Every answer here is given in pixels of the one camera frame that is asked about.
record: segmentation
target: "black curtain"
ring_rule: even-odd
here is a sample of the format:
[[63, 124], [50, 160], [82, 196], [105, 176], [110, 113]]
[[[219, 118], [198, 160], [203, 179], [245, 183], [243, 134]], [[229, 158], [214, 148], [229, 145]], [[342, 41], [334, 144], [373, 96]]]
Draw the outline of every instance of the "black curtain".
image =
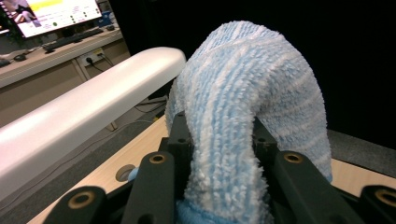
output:
[[228, 21], [279, 31], [314, 70], [328, 128], [396, 149], [396, 18], [390, 3], [133, 0], [127, 7], [109, 2], [131, 54], [167, 46], [182, 49], [188, 59]]

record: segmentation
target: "white curved bar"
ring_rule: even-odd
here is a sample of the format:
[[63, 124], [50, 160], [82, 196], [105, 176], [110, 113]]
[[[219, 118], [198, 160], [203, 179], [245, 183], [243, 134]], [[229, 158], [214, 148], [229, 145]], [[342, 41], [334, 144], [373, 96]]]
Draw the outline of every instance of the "white curved bar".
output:
[[147, 49], [0, 129], [0, 201], [176, 77], [172, 48]]

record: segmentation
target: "screw hole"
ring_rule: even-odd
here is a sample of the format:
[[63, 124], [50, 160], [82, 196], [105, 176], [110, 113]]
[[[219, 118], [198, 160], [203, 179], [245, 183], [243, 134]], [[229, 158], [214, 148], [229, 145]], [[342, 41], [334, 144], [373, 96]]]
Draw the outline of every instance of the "screw hole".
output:
[[385, 203], [387, 205], [396, 207], [396, 193], [386, 190], [386, 189], [379, 189], [375, 192], [376, 198]]
[[293, 163], [300, 163], [303, 161], [303, 158], [295, 153], [287, 153], [283, 156], [286, 161], [293, 162]]
[[164, 155], [154, 155], [149, 158], [149, 161], [151, 163], [155, 163], [155, 164], [163, 163], [165, 161], [165, 156]]
[[82, 191], [75, 196], [73, 196], [69, 203], [67, 204], [71, 209], [79, 209], [87, 206], [93, 199], [95, 198], [95, 194], [92, 191]]

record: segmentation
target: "fluffy towel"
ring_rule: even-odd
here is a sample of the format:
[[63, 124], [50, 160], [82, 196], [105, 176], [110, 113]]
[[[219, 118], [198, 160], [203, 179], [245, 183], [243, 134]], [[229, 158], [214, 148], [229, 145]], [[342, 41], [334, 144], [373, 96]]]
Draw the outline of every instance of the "fluffy towel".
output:
[[179, 223], [271, 223], [252, 151], [254, 117], [280, 150], [307, 156], [327, 177], [331, 149], [312, 69], [283, 35], [249, 21], [222, 24], [189, 58], [165, 109], [168, 131], [185, 111], [194, 143]]

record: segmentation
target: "monitor screen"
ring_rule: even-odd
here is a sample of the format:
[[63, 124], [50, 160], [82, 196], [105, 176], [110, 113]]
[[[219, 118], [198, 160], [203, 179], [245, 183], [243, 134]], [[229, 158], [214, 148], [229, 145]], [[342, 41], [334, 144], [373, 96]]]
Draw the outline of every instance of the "monitor screen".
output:
[[102, 16], [95, 0], [0, 0], [0, 5], [25, 38]]

